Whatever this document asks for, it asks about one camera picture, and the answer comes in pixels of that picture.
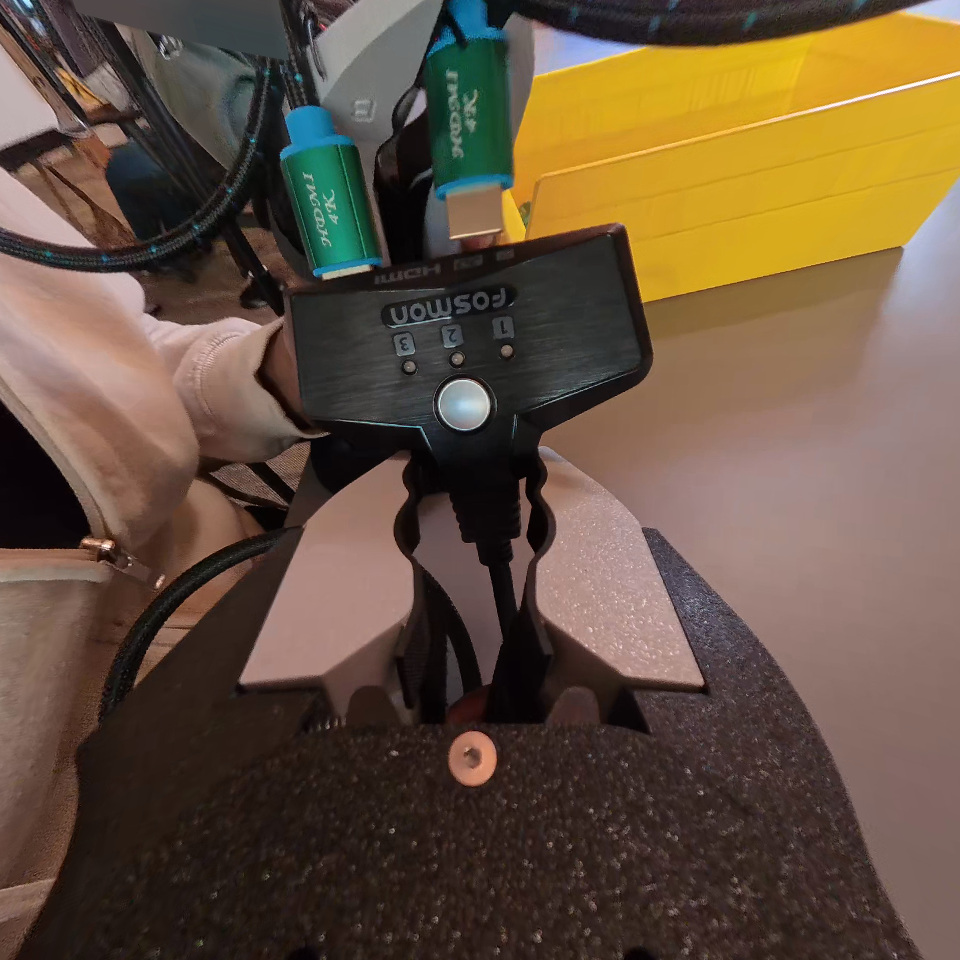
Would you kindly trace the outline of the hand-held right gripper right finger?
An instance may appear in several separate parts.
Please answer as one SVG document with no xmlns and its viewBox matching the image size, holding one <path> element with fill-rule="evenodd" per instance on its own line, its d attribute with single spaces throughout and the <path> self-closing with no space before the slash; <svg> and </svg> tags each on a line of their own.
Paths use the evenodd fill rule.
<svg viewBox="0 0 960 960">
<path fill-rule="evenodd" d="M 546 533 L 524 599 L 548 645 L 542 693 L 701 693 L 707 684 L 646 535 L 618 498 L 554 450 L 534 505 Z"/>
</svg>

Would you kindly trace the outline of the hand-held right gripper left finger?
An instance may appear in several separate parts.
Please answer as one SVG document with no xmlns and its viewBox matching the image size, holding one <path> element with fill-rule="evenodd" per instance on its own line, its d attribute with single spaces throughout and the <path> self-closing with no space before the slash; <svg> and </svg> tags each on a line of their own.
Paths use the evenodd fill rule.
<svg viewBox="0 0 960 960">
<path fill-rule="evenodd" d="M 397 535 L 409 463 L 379 463 L 305 523 L 241 690 L 319 690 L 347 718 L 356 692 L 375 688 L 402 722 L 424 721 L 425 587 Z"/>
</svg>

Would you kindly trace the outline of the yellow plastic bin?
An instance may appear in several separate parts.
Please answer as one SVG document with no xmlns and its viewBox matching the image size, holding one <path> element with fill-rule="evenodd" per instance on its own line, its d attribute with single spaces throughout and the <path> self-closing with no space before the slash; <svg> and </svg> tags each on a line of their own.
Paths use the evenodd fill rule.
<svg viewBox="0 0 960 960">
<path fill-rule="evenodd" d="M 652 302 L 905 246 L 958 172 L 958 23 L 901 12 L 536 76 L 512 196 L 622 224 Z"/>
</svg>

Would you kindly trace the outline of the person's left forearm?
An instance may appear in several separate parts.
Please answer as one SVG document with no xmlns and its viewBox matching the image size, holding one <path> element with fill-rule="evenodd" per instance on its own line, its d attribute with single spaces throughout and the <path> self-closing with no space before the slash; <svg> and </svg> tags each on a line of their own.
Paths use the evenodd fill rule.
<svg viewBox="0 0 960 960">
<path fill-rule="evenodd" d="M 160 319 L 128 273 L 2 254 L 2 385 L 86 482 L 131 472 L 174 485 L 203 459 L 263 462 L 322 437 L 258 381 L 280 321 Z"/>
</svg>

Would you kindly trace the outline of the grey desk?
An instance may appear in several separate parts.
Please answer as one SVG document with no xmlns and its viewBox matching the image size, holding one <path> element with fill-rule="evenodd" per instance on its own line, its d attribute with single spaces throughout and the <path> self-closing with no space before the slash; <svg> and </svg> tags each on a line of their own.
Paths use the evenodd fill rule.
<svg viewBox="0 0 960 960">
<path fill-rule="evenodd" d="M 924 958 L 958 958 L 958 187 L 904 248 L 653 302 L 546 445 L 686 558 L 818 724 Z"/>
</svg>

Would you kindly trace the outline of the person's left hand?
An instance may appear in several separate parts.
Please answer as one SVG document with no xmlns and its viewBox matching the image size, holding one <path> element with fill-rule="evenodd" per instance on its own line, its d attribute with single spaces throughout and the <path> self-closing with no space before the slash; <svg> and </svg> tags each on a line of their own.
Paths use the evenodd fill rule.
<svg viewBox="0 0 960 960">
<path fill-rule="evenodd" d="M 281 320 L 270 334 L 257 379 L 296 428 L 302 431 L 311 428 L 303 407 L 294 342 L 286 320 Z"/>
</svg>

